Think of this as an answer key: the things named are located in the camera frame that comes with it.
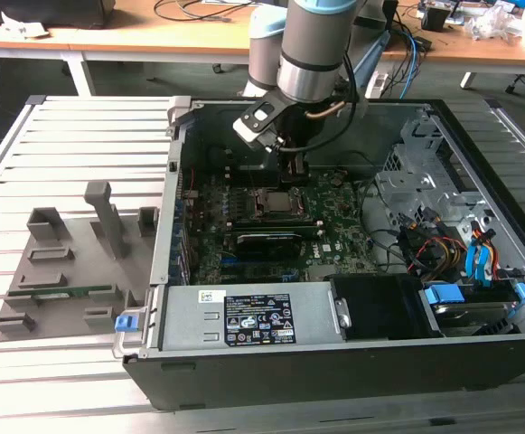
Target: floor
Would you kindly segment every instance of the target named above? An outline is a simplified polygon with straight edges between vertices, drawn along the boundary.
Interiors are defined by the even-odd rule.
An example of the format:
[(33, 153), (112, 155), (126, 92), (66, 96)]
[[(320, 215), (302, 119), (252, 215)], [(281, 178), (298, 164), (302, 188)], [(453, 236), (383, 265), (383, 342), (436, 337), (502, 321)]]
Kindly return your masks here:
[[(75, 95), (70, 77), (61, 72), (61, 61), (0, 59), (0, 140), (14, 121), (29, 95)], [(243, 89), (246, 66), (222, 65), (224, 73), (214, 74), (211, 65), (170, 63), (157, 66), (158, 77), (147, 81), (141, 63), (91, 62), (91, 74), (98, 95), (193, 95), (231, 97)], [(495, 98), (525, 131), (525, 81), (516, 95), (505, 93), (512, 76), (479, 74), (472, 90), (462, 90), (459, 72), (436, 73), (421, 67), (408, 98), (481, 99)]]

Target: sticker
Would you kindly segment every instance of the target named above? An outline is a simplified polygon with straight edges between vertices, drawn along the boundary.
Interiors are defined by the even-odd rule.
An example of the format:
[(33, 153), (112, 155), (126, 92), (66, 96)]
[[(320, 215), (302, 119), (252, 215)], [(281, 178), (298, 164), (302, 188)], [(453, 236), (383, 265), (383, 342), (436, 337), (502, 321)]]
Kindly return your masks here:
[(225, 290), (207, 289), (198, 291), (198, 303), (223, 303), (225, 297)]
[(224, 340), (228, 346), (296, 343), (288, 294), (225, 297), (224, 323)]
[(58, 292), (57, 294), (41, 294), (33, 296), (36, 300), (56, 300), (58, 298), (69, 298), (70, 295), (65, 292)]

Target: aluminum extrusion table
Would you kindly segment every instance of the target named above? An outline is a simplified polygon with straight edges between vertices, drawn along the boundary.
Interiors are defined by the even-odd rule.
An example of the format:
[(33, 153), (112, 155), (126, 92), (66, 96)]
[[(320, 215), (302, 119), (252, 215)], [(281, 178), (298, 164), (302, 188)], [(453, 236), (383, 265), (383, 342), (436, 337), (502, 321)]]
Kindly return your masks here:
[[(81, 196), (94, 179), (112, 183), (122, 214), (160, 206), (169, 104), (168, 98), (49, 97), (24, 107), (0, 146), (0, 306), (34, 206), (91, 216)], [(504, 128), (485, 104), (458, 108)], [(519, 142), (516, 133), (505, 134), (507, 150), (498, 152), (511, 156)], [(525, 176), (518, 179), (525, 185)], [(157, 412), (113, 358), (112, 341), (113, 335), (92, 335), (0, 343), (0, 432), (422, 433), (436, 425), (451, 425), (441, 432), (525, 432), (525, 375), (485, 392)]]

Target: electronic equipment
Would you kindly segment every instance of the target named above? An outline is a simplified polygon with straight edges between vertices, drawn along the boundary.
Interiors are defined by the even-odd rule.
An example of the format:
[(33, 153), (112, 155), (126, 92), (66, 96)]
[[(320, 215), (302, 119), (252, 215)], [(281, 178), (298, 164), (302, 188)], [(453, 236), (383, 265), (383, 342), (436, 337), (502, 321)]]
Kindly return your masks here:
[[(143, 343), (114, 348), (157, 409), (473, 390), (525, 372), (512, 229), (525, 219), (445, 104), (372, 101), (296, 187), (232, 135), (248, 104), (172, 110), (151, 290), (121, 316)], [(406, 261), (392, 272), (381, 233)]]
[(115, 0), (0, 0), (0, 23), (3, 12), (23, 23), (100, 28), (115, 4)]

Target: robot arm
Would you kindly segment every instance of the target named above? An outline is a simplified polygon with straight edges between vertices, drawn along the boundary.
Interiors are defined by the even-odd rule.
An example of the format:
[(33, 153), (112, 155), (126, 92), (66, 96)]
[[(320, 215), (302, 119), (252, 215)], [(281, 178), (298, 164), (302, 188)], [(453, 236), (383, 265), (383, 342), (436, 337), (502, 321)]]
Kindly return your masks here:
[[(361, 38), (364, 31), (359, 26), (352, 29), (365, 5), (365, 0), (358, 4), (356, 0), (291, 0), (287, 15), (284, 8), (275, 6), (262, 6), (253, 14), (245, 95), (264, 96), (234, 123), (249, 146), (290, 154), (307, 152), (334, 141), (346, 130), (358, 98), (354, 75), (359, 87), (368, 82), (389, 38), (384, 31), (386, 20), (380, 17), (380, 0), (369, 4), (371, 11), (380, 12), (375, 43), (372, 38)], [(361, 67), (355, 71), (347, 56), (351, 41), (361, 58)], [(333, 91), (342, 66), (351, 88), (336, 96)], [(345, 102), (352, 103), (352, 108), (343, 131), (308, 146), (308, 140), (322, 130), (324, 119)]]

